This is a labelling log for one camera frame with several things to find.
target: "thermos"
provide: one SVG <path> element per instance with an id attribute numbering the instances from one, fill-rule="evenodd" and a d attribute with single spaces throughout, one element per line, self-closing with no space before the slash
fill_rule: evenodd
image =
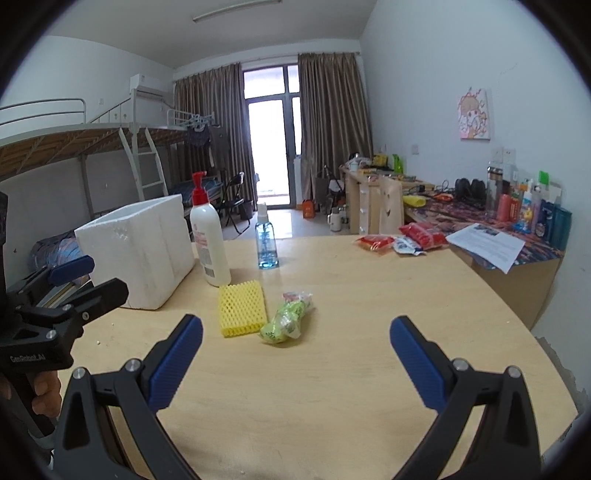
<path id="1" fill-rule="evenodd" d="M 331 232 L 340 232 L 342 229 L 342 223 L 340 219 L 340 211 L 338 208 L 332 209 L 332 213 L 329 215 L 328 222 Z"/>

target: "glass door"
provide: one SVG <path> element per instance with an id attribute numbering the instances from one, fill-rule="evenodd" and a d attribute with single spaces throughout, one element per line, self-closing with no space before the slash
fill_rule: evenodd
<path id="1" fill-rule="evenodd" d="M 295 208 L 294 160 L 301 154 L 297 65 L 244 73 L 259 202 Z"/>

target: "green snack package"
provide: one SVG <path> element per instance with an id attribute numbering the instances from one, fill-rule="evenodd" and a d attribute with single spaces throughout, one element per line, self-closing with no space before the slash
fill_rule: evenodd
<path id="1" fill-rule="evenodd" d="M 272 321 L 259 332 L 265 343 L 276 345 L 301 336 L 301 320 L 312 307 L 309 293 L 284 293 L 285 303 L 279 307 Z"/>

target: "air conditioner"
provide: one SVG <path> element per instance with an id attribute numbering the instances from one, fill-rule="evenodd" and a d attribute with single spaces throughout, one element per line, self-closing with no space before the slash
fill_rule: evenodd
<path id="1" fill-rule="evenodd" d="M 162 80 L 138 73 L 132 76 L 129 81 L 129 93 L 134 89 L 140 93 L 166 96 L 172 91 L 172 83 L 163 82 Z"/>

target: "trash can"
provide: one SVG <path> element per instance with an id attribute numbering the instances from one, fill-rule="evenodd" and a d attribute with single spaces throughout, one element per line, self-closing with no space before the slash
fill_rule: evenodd
<path id="1" fill-rule="evenodd" d="M 240 212 L 240 220 L 246 222 L 247 220 L 251 220 L 254 217 L 254 208 L 252 200 L 245 201 L 242 205 L 238 207 Z"/>

